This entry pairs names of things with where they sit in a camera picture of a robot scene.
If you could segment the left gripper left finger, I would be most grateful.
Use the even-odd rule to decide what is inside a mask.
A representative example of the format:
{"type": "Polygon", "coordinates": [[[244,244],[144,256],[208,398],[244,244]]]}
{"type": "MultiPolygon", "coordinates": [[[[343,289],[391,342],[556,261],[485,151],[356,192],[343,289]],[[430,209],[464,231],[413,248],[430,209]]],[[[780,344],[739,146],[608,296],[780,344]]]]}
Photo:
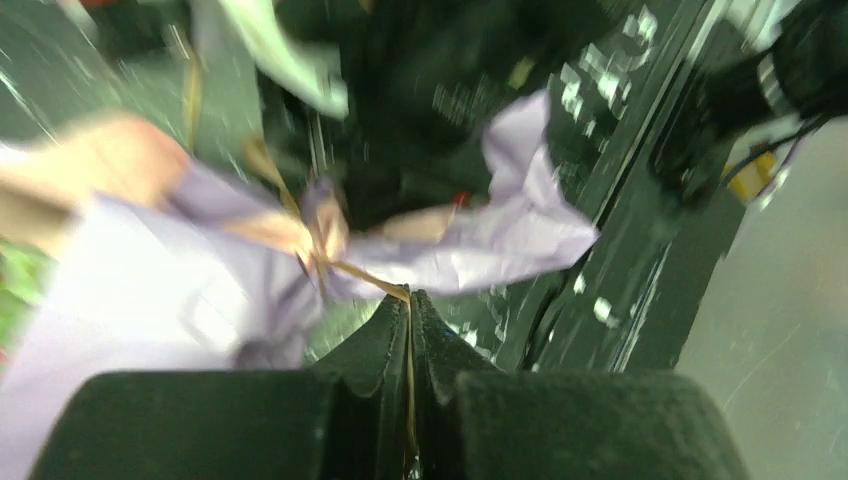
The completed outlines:
{"type": "Polygon", "coordinates": [[[108,373],[66,404],[34,479],[400,479],[408,305],[314,365],[108,373]]]}

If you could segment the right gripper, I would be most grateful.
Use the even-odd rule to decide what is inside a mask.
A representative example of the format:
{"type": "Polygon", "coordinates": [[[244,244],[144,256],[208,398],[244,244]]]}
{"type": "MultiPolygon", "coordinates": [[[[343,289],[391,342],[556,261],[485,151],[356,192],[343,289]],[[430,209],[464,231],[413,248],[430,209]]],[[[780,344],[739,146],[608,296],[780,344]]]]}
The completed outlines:
{"type": "Polygon", "coordinates": [[[513,101],[618,30],[632,1],[276,1],[286,34],[327,48],[348,113],[334,119],[258,78],[267,145],[301,191],[312,169],[341,189],[358,228],[483,196],[477,140],[513,101]]]}

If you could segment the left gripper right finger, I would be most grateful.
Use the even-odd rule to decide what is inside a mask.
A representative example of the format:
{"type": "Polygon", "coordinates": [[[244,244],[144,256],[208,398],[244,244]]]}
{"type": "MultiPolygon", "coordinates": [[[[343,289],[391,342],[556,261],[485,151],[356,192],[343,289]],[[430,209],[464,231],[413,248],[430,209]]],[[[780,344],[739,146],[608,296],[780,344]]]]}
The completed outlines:
{"type": "Polygon", "coordinates": [[[505,372],[410,298],[426,479],[745,479],[706,392],[670,372],[505,372]]]}

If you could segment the brown ribbon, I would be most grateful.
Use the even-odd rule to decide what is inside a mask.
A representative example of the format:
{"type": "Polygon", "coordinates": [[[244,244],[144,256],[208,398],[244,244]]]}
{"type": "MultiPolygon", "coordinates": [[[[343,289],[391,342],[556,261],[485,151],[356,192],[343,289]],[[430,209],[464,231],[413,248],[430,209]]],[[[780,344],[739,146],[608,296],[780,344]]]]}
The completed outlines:
{"type": "MultiPolygon", "coordinates": [[[[190,152],[196,151],[197,126],[200,121],[202,110],[202,66],[199,57],[190,43],[182,39],[182,34],[177,34],[175,47],[177,55],[184,59],[184,75],[182,88],[182,115],[186,133],[186,144],[190,152]]],[[[259,137],[249,137],[242,142],[242,150],[245,155],[249,169],[259,178],[274,185],[279,190],[279,201],[295,217],[301,216],[301,210],[295,197],[291,194],[283,176],[280,174],[274,159],[269,153],[264,140],[259,137]]],[[[342,271],[349,276],[362,280],[377,287],[386,295],[395,298],[405,307],[411,306],[409,291],[398,285],[390,284],[380,280],[367,272],[354,267],[346,262],[334,260],[326,255],[322,245],[318,246],[315,253],[307,255],[308,272],[315,271],[318,277],[319,292],[323,301],[328,300],[327,272],[330,269],[342,271]]],[[[404,400],[404,479],[409,477],[413,471],[415,456],[419,448],[416,439],[416,413],[414,389],[408,387],[404,400]]]]}

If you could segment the purple flower bouquet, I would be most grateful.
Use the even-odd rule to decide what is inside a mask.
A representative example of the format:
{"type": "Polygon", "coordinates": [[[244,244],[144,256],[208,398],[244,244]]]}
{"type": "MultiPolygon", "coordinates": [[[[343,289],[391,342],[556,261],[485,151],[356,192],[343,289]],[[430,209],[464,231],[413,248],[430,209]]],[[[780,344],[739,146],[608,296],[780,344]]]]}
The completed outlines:
{"type": "Polygon", "coordinates": [[[249,185],[189,163],[164,207],[124,201],[117,186],[79,175],[84,193],[70,244],[50,269],[1,383],[1,475],[23,478],[64,402],[97,373],[227,369],[255,346],[276,368],[299,364],[326,303],[381,290],[327,272],[323,301],[307,255],[326,255],[393,285],[454,295],[573,266],[598,231],[567,203],[545,141],[549,98],[511,104],[484,131],[484,206],[431,207],[351,235],[328,180],[295,217],[249,185]]]}

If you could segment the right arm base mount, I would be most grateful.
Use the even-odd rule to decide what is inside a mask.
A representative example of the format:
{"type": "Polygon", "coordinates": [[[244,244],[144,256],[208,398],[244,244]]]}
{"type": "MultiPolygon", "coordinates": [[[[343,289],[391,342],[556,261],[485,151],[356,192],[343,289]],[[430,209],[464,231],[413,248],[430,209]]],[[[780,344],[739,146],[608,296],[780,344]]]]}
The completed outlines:
{"type": "Polygon", "coordinates": [[[799,139],[846,116],[846,2],[802,1],[780,27],[764,51],[699,72],[682,97],[653,166],[681,204],[705,203],[746,166],[726,173],[722,152],[746,132],[796,116],[799,139]]]}

